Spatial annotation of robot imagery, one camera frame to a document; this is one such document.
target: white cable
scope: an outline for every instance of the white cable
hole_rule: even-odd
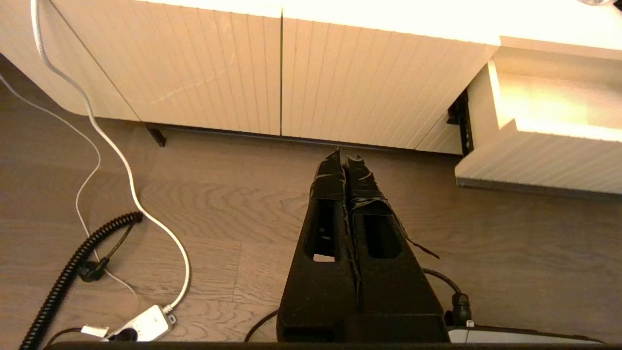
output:
[[[95,130],[101,135],[101,137],[104,140],[106,140],[106,142],[108,142],[108,144],[112,147],[112,149],[119,155],[119,158],[121,158],[123,165],[125,165],[125,168],[128,171],[129,188],[132,193],[132,198],[134,199],[134,203],[136,204],[136,207],[138,207],[138,209],[149,220],[153,221],[153,223],[158,225],[162,230],[164,230],[170,236],[170,238],[172,238],[175,244],[177,244],[179,251],[181,252],[183,256],[185,276],[184,276],[182,290],[180,291],[179,295],[176,297],[176,299],[172,303],[162,308],[162,311],[164,313],[170,313],[175,308],[175,306],[177,306],[177,304],[179,304],[179,302],[183,299],[183,296],[186,294],[186,291],[188,290],[188,285],[190,284],[190,260],[188,259],[188,255],[186,254],[186,251],[182,243],[177,238],[177,236],[175,236],[175,234],[168,227],[166,227],[163,223],[161,223],[155,217],[153,217],[150,213],[148,213],[145,210],[145,208],[142,207],[141,203],[138,201],[138,197],[136,196],[136,189],[134,188],[134,176],[132,175],[132,169],[129,167],[129,163],[127,159],[125,158],[125,156],[123,155],[123,153],[114,144],[114,142],[108,137],[108,135],[106,135],[106,133],[100,128],[100,126],[97,124],[97,121],[95,121],[95,116],[93,115],[93,108],[91,106],[91,102],[89,101],[88,95],[86,94],[86,92],[81,88],[81,86],[78,85],[78,83],[73,81],[73,79],[71,79],[66,74],[64,74],[61,70],[56,68],[47,58],[47,55],[45,54],[45,48],[43,45],[43,39],[41,38],[41,26],[39,24],[39,0],[30,1],[30,14],[32,18],[32,31],[34,33],[35,45],[37,46],[37,51],[39,52],[39,56],[43,60],[44,64],[51,71],[56,73],[59,77],[63,78],[64,81],[68,82],[71,86],[73,86],[76,89],[76,91],[82,96],[82,99],[84,99],[84,103],[86,105],[86,112],[88,114],[89,120],[91,121],[91,124],[93,125]]]
[[[23,102],[26,102],[28,105],[33,106],[34,108],[44,111],[47,114],[53,116],[54,118],[62,121],[63,123],[65,123],[67,126],[69,126],[73,131],[77,132],[80,136],[82,136],[87,142],[89,142],[89,144],[91,144],[91,146],[93,147],[93,149],[95,150],[95,153],[97,153],[97,165],[95,166],[95,168],[93,169],[93,171],[88,175],[88,177],[86,178],[86,180],[84,180],[84,182],[82,183],[82,186],[80,186],[80,189],[78,190],[78,194],[76,195],[76,200],[75,200],[75,208],[76,208],[76,212],[78,213],[78,217],[80,218],[80,223],[82,224],[82,229],[84,230],[85,234],[87,237],[91,237],[91,234],[89,233],[88,229],[86,228],[86,224],[84,222],[84,219],[82,218],[82,214],[80,213],[80,208],[78,206],[78,203],[80,201],[80,194],[82,194],[82,190],[84,189],[84,187],[86,186],[86,184],[88,183],[88,181],[91,179],[91,177],[93,177],[93,175],[97,172],[97,170],[99,170],[100,168],[100,164],[101,164],[101,154],[99,149],[97,148],[97,146],[95,146],[95,144],[93,143],[93,141],[91,139],[88,138],[87,135],[84,135],[80,130],[78,130],[75,126],[71,125],[67,120],[64,120],[61,116],[57,115],[54,112],[51,112],[35,103],[32,103],[30,101],[28,101],[25,97],[23,97],[22,95],[18,94],[17,91],[15,91],[10,85],[9,82],[6,81],[6,79],[2,76],[2,74],[0,74],[0,80],[2,80],[2,83],[4,84],[4,86],[6,86],[7,89],[9,89],[9,91],[11,93],[13,93],[13,95],[15,95],[17,98],[19,98],[20,100],[22,100]],[[95,258],[97,259],[97,261],[100,260],[100,257],[97,254],[97,250],[93,251]],[[138,296],[136,295],[136,292],[134,291],[134,289],[132,289],[132,287],[130,287],[127,283],[125,283],[122,279],[118,278],[117,276],[113,275],[111,272],[108,271],[108,269],[104,269],[104,271],[106,272],[106,274],[114,279],[115,281],[119,282],[120,284],[122,284],[123,286],[125,286],[125,288],[127,288],[130,292],[132,292],[132,294],[134,295],[134,297],[136,298],[136,302],[138,303],[138,306],[140,307],[140,299],[138,298]]]

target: white power strip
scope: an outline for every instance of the white power strip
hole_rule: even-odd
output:
[[[102,341],[109,341],[118,334],[129,336],[134,341],[153,341],[168,333],[177,319],[173,314],[166,315],[159,305],[151,306],[123,327],[112,332]]]

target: power strip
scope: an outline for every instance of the power strip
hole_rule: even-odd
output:
[[[154,341],[168,333],[175,322],[173,314],[166,315],[159,305],[154,305],[102,341]]]

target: wood grain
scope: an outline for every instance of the wood grain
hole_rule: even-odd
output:
[[[0,69],[25,86],[13,67]],[[45,101],[40,90],[25,91]],[[16,102],[5,89],[0,108],[0,313],[6,315],[0,319],[0,348],[9,349],[18,346],[84,238],[73,200],[93,159],[69,129]],[[60,112],[88,131],[84,118]],[[145,207],[170,225],[190,256],[192,286],[175,310],[179,323],[164,339],[241,341],[279,304],[309,185],[332,147],[164,130],[169,141],[160,148],[139,125],[109,121],[106,131],[128,156]],[[414,250],[419,262],[469,294],[478,324],[622,341],[619,203],[459,189],[454,156],[343,152],[365,158],[408,234],[442,257]],[[93,230],[135,210],[126,174],[113,156],[105,151],[103,170],[80,202]],[[136,287],[142,310],[169,302],[183,277],[179,252],[147,222],[132,231],[110,269]],[[448,308],[450,289],[431,283]],[[135,310],[132,296],[114,281],[79,282],[51,332],[85,323],[115,328]],[[88,340],[79,334],[64,339]],[[254,338],[273,339],[274,323]]]

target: drawer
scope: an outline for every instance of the drawer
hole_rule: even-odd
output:
[[[501,48],[468,87],[467,179],[622,194],[622,62]]]

